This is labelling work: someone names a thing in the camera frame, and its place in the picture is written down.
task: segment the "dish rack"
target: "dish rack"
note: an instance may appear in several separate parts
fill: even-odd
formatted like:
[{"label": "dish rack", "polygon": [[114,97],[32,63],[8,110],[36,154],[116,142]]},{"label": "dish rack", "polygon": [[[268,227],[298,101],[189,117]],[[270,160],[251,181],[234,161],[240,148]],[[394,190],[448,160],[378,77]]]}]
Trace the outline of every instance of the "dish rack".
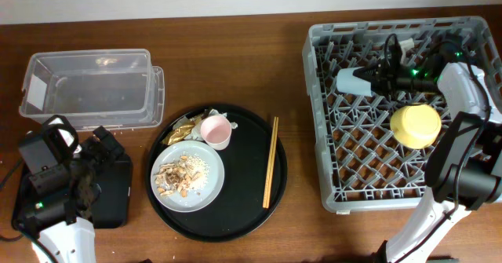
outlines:
[{"label": "dish rack", "polygon": [[[323,206],[331,212],[390,210],[415,207],[424,194],[424,164],[451,123],[444,99],[424,93],[393,97],[342,94],[336,74],[342,68],[365,67],[383,56],[385,39],[412,38],[408,67],[422,60],[445,34],[460,35],[486,73],[486,83],[502,108],[502,63],[484,19],[478,16],[316,24],[307,35],[303,61],[307,94],[315,124],[315,154]],[[390,131],[390,118],[402,103],[427,103],[442,119],[442,132],[430,147],[413,150],[400,145]],[[481,155],[475,149],[472,155]]]}]

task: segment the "wooden chopstick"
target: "wooden chopstick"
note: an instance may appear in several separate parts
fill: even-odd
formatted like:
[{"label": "wooden chopstick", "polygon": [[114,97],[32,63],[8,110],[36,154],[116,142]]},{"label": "wooden chopstick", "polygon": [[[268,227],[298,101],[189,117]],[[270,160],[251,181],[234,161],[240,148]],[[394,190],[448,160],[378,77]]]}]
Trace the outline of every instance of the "wooden chopstick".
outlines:
[{"label": "wooden chopstick", "polygon": [[279,118],[274,117],[274,127],[272,128],[272,137],[270,141],[270,151],[268,152],[267,178],[265,180],[264,203],[263,208],[270,206],[270,193],[272,187],[272,177],[274,175],[275,149],[277,144]]}]

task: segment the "wooden table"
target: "wooden table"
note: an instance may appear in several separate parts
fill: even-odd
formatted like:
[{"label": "wooden table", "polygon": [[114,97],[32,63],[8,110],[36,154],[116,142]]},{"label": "wooden table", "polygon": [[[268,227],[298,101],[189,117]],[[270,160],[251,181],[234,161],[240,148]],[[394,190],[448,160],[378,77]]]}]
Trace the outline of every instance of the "wooden table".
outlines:
[{"label": "wooden table", "polygon": [[[147,151],[161,130],[117,131],[134,161],[129,222],[96,230],[98,262],[318,261],[366,256],[406,223],[412,210],[337,216],[321,205],[315,134],[306,94],[301,50],[313,24],[480,15],[502,50],[502,6],[382,9],[335,13],[116,20],[0,27],[0,177],[19,158],[17,142],[39,125],[18,114],[24,72],[33,53],[76,49],[145,48],[166,76],[165,126],[196,105],[228,102],[263,118],[281,117],[286,150],[286,193],[272,217],[255,232],[229,243],[200,243],[167,227],[144,186]],[[81,139],[88,134],[81,134]],[[10,218],[20,180],[16,172],[0,196],[0,233],[15,236]],[[502,258],[502,205],[484,206],[462,220],[434,255],[464,262]],[[0,243],[7,261],[36,261],[27,239]]]}]

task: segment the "white cup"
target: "white cup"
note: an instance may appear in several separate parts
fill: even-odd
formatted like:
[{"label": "white cup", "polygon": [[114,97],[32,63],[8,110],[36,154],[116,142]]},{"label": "white cup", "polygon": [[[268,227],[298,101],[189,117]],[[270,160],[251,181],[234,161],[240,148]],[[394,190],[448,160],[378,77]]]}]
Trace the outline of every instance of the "white cup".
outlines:
[{"label": "white cup", "polygon": [[213,115],[202,121],[201,136],[216,150],[223,150],[228,146],[231,134],[232,126],[222,115]]}]

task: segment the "round black tray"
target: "round black tray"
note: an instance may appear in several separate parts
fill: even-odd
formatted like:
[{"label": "round black tray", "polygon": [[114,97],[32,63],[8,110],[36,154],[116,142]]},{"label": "round black tray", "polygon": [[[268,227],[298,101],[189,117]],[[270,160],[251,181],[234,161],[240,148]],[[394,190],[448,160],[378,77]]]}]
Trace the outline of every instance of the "round black tray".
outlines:
[{"label": "round black tray", "polygon": [[[165,208],[151,190],[150,173],[157,156],[167,148],[160,141],[183,116],[188,118],[214,108],[227,113],[238,128],[232,132],[228,147],[217,151],[225,167],[225,180],[220,194],[206,207],[191,213]],[[145,184],[148,198],[160,218],[173,230],[189,239],[223,242],[244,236],[260,227],[281,201],[287,181],[286,154],[277,139],[270,208],[262,207],[268,152],[272,128],[259,116],[243,108],[216,104],[200,107],[171,122],[157,137],[147,160]]]}]

